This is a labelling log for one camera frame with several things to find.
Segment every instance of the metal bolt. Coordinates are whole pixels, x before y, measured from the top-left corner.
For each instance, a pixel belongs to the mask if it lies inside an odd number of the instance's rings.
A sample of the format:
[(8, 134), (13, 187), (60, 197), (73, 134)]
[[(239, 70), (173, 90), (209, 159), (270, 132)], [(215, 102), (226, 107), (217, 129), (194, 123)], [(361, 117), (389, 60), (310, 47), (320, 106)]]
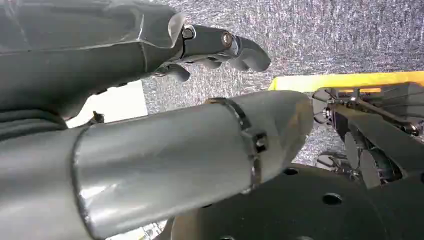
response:
[(231, 33), (225, 31), (222, 34), (222, 44), (224, 44), (225, 47), (231, 47), (231, 44), (233, 43), (233, 36)]
[(262, 147), (262, 146), (265, 146), (265, 143), (266, 143), (266, 140), (263, 138), (260, 138), (256, 141), (256, 146)]
[(184, 30), (182, 30), (182, 37), (184, 39), (192, 39), (195, 36), (195, 34), (193, 33), (193, 31), (189, 28), (186, 28)]
[(332, 112), (329, 108), (326, 107), (322, 110), (322, 115), (325, 119), (329, 119), (332, 116)]

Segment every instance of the gray carpet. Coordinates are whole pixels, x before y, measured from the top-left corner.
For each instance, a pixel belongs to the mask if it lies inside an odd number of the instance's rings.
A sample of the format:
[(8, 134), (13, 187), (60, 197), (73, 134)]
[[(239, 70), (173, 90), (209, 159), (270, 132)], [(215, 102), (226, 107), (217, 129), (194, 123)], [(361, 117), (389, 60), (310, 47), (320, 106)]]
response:
[[(241, 72), (224, 65), (187, 69), (191, 79), (143, 80), (149, 113), (268, 88), (273, 77), (329, 73), (423, 70), (424, 2), (420, 0), (168, 0), (188, 22), (224, 28), (260, 44), (268, 71)], [(311, 164), (327, 150), (342, 151), (337, 135), (316, 126), (296, 158)]]

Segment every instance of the gray plastic cover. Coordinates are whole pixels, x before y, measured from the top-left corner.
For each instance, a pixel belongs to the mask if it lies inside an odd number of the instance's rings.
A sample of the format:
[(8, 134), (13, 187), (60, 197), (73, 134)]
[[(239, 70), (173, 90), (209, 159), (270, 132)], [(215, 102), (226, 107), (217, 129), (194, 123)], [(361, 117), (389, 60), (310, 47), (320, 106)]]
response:
[(0, 0), (0, 55), (131, 42), (173, 48), (184, 19), (146, 0)]

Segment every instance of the metal clamp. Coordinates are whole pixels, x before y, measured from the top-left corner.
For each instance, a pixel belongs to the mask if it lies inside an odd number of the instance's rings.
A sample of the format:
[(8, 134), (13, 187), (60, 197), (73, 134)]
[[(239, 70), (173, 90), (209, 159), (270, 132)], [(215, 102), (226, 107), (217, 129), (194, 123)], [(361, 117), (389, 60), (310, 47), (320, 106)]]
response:
[(262, 181), (262, 164), (259, 153), (268, 148), (267, 134), (264, 131), (252, 130), (252, 124), (246, 116), (243, 109), (233, 100), (225, 97), (215, 97), (206, 100), (206, 104), (221, 104), (235, 115), (240, 125), (241, 136), (243, 137), (245, 148), (247, 150), (248, 160), (251, 164), (250, 169), (250, 188), (243, 191), (244, 194), (250, 193), (257, 188)]

